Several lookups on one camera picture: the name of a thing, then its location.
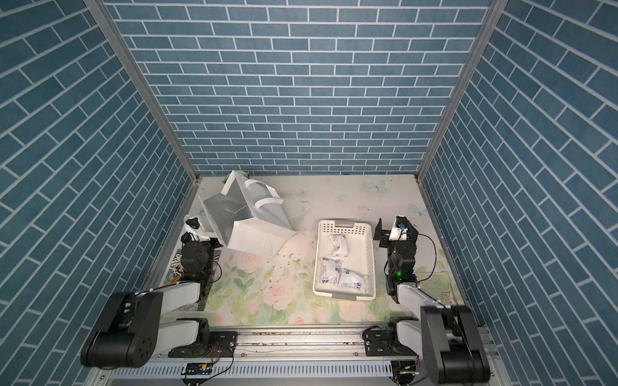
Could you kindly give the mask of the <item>white plastic basket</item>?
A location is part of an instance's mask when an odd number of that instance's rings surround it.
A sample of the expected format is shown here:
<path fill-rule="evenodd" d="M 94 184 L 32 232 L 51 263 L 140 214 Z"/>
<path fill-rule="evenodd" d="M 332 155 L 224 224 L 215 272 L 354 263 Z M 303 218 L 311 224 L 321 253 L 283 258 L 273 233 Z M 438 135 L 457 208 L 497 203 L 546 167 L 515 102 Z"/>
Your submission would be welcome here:
<path fill-rule="evenodd" d="M 332 236 L 342 236 L 348 254 L 334 257 L 336 247 Z M 322 277 L 322 258 L 341 263 L 343 270 L 358 273 L 365 278 L 361 289 L 342 288 L 339 284 L 326 283 Z M 376 298 L 375 258 L 373 252 L 373 233 L 370 225 L 352 220 L 321 220 L 315 255 L 315 274 L 312 291 L 316 296 L 350 301 L 373 301 Z"/>

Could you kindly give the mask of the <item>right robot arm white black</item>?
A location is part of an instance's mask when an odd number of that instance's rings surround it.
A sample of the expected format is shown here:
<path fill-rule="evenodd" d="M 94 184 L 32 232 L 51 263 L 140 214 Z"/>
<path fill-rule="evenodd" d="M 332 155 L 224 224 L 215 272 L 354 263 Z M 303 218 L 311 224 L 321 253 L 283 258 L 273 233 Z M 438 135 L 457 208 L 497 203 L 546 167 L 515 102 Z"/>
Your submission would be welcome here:
<path fill-rule="evenodd" d="M 417 356 L 418 380 L 440 384 L 484 384 L 491 378 L 489 360 L 467 306 L 448 305 L 421 287 L 415 273 L 420 232 L 399 216 L 390 230 L 377 225 L 373 238 L 386 249 L 386 290 L 411 318 L 393 318 L 386 326 L 363 331 L 368 356 Z"/>

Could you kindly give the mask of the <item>ice pack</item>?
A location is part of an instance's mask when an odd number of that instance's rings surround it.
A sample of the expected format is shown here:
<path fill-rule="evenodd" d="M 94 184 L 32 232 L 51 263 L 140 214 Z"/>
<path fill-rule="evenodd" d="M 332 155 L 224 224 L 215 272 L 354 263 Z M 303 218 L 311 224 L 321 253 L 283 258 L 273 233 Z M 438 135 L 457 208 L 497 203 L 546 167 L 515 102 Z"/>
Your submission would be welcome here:
<path fill-rule="evenodd" d="M 348 269 L 342 269 L 337 286 L 344 290 L 350 289 L 359 293 L 365 293 L 367 288 L 367 279 L 363 274 Z"/>
<path fill-rule="evenodd" d="M 349 248 L 345 235 L 333 234 L 329 236 L 329 239 L 333 246 L 331 252 L 333 257 L 347 257 L 349 255 Z"/>
<path fill-rule="evenodd" d="M 320 258 L 319 282 L 336 286 L 341 277 L 341 260 Z"/>

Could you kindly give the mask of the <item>white insulated delivery bag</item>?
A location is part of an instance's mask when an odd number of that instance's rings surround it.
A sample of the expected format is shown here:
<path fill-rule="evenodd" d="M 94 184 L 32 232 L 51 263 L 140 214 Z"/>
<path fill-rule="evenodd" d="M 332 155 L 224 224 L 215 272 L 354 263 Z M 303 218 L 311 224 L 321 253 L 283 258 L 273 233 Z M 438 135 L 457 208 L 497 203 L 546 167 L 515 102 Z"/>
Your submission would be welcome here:
<path fill-rule="evenodd" d="M 278 192 L 236 171 L 202 207 L 218 241 L 228 249 L 272 258 L 295 235 Z"/>

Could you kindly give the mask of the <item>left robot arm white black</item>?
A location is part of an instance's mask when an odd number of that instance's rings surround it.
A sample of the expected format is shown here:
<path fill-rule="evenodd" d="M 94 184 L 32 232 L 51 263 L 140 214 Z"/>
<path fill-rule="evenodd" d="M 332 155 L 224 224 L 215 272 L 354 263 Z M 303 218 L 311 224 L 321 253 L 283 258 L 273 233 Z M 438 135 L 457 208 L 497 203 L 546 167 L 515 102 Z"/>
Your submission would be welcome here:
<path fill-rule="evenodd" d="M 194 358 L 212 353 L 209 322 L 161 317 L 207 299 L 219 280 L 215 252 L 222 244 L 214 236 L 181 237 L 180 280 L 154 289 L 112 294 L 80 352 L 87 368 L 140 368 L 153 355 Z"/>

